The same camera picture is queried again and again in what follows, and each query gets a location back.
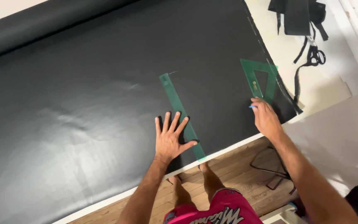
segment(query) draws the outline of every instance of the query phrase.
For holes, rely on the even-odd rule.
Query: forearm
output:
[[[153,160],[149,170],[129,199],[117,224],[148,224],[158,187],[167,170],[167,164]]]
[[[351,206],[283,132],[272,139],[314,223],[358,224]]]

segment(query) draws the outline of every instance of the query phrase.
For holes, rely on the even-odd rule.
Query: leg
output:
[[[208,201],[211,203],[215,192],[225,186],[222,184],[219,177],[212,172],[211,168],[209,168],[208,162],[200,164],[200,170],[204,175],[204,189],[208,194]]]
[[[168,179],[173,184],[173,199],[175,201],[175,207],[179,205],[196,205],[191,201],[190,194],[183,188],[182,182],[177,176],[170,177]]]

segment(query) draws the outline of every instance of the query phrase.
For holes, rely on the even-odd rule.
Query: left hand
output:
[[[188,117],[185,117],[182,123],[175,130],[177,122],[180,117],[180,112],[176,112],[175,117],[169,126],[169,117],[171,116],[170,112],[165,113],[164,125],[160,127],[160,120],[156,118],[156,156],[155,160],[159,160],[166,165],[168,165],[173,159],[175,159],[179,154],[185,150],[191,148],[197,144],[197,141],[189,141],[188,143],[181,145],[178,142],[180,133],[185,128],[187,122],[189,121]]]

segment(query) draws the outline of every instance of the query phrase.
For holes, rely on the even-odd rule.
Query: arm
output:
[[[168,129],[170,116],[171,113],[169,112],[165,114],[162,130],[160,128],[160,120],[158,118],[155,119],[157,135],[156,155],[143,180],[122,211],[117,224],[148,224],[154,199],[168,164],[179,154],[197,144],[196,141],[190,141],[184,145],[179,144],[179,134],[185,128],[189,118],[184,118],[183,122],[175,130],[180,113],[176,112],[172,124]]]
[[[255,125],[276,147],[306,211],[314,223],[358,224],[351,206],[300,153],[285,134],[272,107],[261,99],[251,99]]]

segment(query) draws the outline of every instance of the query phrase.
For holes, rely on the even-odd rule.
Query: hand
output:
[[[179,154],[185,150],[191,148],[193,145],[197,144],[197,141],[189,141],[188,143],[181,145],[178,142],[180,133],[185,128],[187,122],[189,121],[188,117],[185,117],[182,123],[175,130],[178,123],[180,112],[176,112],[175,118],[172,121],[171,126],[168,129],[169,117],[171,116],[170,112],[165,113],[164,125],[162,131],[160,128],[160,120],[156,118],[156,156],[155,160],[162,161],[168,165],[173,159],[175,159]]]
[[[284,133],[280,121],[272,106],[260,98],[251,98],[255,114],[255,126],[270,141],[274,141]]]

